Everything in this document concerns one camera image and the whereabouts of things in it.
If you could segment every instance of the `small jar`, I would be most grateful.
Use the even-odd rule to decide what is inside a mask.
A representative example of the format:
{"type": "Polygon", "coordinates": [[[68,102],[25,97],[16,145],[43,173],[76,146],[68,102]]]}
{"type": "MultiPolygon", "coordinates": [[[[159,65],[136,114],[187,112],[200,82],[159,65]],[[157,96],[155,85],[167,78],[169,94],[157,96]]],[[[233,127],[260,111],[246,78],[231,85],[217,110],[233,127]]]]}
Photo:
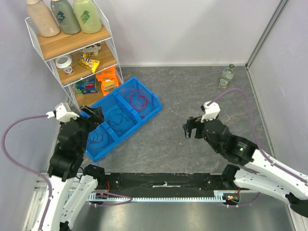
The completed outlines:
{"type": "Polygon", "coordinates": [[[62,69],[66,74],[71,74],[73,72],[72,64],[72,56],[71,55],[63,55],[61,57],[56,58],[56,66],[62,69]]]}

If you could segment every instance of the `beige bottle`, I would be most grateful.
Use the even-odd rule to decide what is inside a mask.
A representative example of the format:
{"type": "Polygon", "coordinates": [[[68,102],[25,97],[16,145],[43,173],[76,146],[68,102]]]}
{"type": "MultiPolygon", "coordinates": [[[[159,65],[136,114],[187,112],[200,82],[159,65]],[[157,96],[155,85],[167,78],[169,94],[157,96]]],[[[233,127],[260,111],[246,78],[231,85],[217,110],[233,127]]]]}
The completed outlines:
{"type": "Polygon", "coordinates": [[[48,6],[41,0],[26,0],[27,12],[39,33],[44,37],[52,37],[60,33],[60,29],[48,6]]]}

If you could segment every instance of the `green bottle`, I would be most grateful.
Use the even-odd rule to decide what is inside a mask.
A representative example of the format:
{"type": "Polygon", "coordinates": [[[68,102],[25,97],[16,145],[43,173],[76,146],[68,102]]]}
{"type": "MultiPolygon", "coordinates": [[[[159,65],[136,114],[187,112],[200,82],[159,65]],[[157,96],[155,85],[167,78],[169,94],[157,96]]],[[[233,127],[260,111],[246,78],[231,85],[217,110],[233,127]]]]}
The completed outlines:
{"type": "Polygon", "coordinates": [[[102,24],[92,0],[74,0],[73,8],[84,33],[92,34],[101,30],[102,24]]]}
{"type": "Polygon", "coordinates": [[[51,0],[50,7],[64,33],[73,35],[81,30],[73,8],[67,0],[51,0]]]}

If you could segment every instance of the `white wall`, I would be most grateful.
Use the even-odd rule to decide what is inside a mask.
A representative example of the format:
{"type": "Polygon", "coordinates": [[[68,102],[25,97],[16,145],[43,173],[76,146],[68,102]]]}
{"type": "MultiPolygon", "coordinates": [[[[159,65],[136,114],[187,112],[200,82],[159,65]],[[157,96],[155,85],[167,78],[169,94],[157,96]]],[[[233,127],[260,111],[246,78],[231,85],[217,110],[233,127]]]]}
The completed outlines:
{"type": "Polygon", "coordinates": [[[308,174],[308,1],[289,1],[251,67],[277,158],[308,174]]]}
{"type": "MultiPolygon", "coordinates": [[[[66,94],[32,47],[26,28],[26,1],[0,2],[0,136],[12,122],[45,114],[66,94]]],[[[16,125],[7,150],[18,161],[46,172],[58,122],[36,119],[16,125]]],[[[0,230],[20,231],[37,176],[11,164],[0,151],[0,230]]]]}
{"type": "Polygon", "coordinates": [[[96,0],[124,65],[244,64],[279,0],[96,0]]]}

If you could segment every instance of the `box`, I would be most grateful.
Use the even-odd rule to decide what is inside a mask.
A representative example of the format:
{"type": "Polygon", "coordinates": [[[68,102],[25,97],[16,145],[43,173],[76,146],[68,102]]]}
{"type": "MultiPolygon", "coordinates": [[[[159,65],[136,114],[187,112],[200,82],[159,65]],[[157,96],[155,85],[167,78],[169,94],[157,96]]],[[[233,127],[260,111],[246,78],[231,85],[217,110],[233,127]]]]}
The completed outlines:
{"type": "Polygon", "coordinates": [[[91,106],[95,107],[102,107],[105,121],[88,137],[87,154],[94,162],[106,156],[162,109],[158,97],[136,77],[91,106]]]}
{"type": "Polygon", "coordinates": [[[97,93],[99,87],[96,78],[84,79],[76,83],[75,92],[78,95],[97,93]]]}
{"type": "Polygon", "coordinates": [[[87,54],[88,57],[98,55],[98,51],[101,49],[101,43],[95,43],[91,46],[85,47],[79,50],[82,53],[87,54]]]}
{"type": "Polygon", "coordinates": [[[108,69],[105,69],[99,73],[96,74],[96,78],[101,81],[100,79],[104,78],[104,77],[109,77],[109,76],[115,76],[116,75],[116,67],[112,66],[108,69]]]}

